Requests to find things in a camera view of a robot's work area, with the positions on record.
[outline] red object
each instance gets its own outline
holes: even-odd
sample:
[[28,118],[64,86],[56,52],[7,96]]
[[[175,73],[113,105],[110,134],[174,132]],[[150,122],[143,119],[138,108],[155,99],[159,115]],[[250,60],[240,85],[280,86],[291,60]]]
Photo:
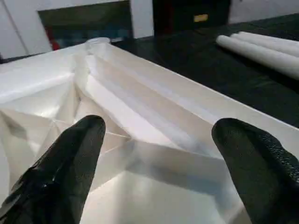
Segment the red object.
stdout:
[[50,43],[52,45],[53,50],[59,50],[60,49],[59,44],[55,40],[50,41]]

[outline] yellow label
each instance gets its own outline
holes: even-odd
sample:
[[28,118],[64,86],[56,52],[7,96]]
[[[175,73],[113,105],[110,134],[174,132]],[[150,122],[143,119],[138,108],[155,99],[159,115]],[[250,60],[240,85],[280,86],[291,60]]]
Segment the yellow label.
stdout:
[[207,21],[207,19],[208,19],[208,14],[194,16],[194,22],[203,22],[203,21]]

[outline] triangular fold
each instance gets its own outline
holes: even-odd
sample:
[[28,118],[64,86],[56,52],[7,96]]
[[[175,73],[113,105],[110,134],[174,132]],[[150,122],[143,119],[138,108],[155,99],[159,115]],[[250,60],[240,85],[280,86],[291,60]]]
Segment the triangular fold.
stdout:
[[22,98],[1,104],[0,107],[45,118],[53,118],[65,99],[70,84],[61,84]]
[[98,115],[104,119],[108,132],[129,137],[129,134],[118,126],[103,108],[84,95],[75,85],[69,88],[65,102],[59,109],[56,119],[69,124],[74,124],[83,117],[91,114]]
[[0,110],[0,141],[10,167],[10,187],[33,164],[51,123],[43,117]]

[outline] white paper tube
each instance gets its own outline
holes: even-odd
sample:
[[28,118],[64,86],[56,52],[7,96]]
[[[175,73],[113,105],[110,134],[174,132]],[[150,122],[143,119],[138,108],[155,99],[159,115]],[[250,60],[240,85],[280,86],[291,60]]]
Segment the white paper tube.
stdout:
[[239,34],[247,36],[249,38],[255,38],[255,39],[264,39],[268,41],[275,41],[279,42],[281,44],[289,44],[289,45],[297,45],[299,46],[298,41],[292,41],[292,40],[287,40],[287,39],[282,39],[278,37],[273,37],[273,36],[265,36],[265,35],[260,35],[260,34],[253,34],[253,33],[248,33],[248,32],[239,32]]
[[297,57],[223,35],[218,36],[216,42],[228,50],[299,80]]
[[299,57],[299,47],[297,46],[270,41],[263,38],[249,37],[248,35],[243,34],[232,34],[230,37]]

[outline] black tabletop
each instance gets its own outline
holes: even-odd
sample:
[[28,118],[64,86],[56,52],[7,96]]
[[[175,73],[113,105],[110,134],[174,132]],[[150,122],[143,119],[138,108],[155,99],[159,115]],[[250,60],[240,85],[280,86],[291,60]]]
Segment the black tabletop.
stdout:
[[115,45],[299,127],[299,81],[215,44],[218,35],[239,31],[299,40],[298,25],[293,14]]

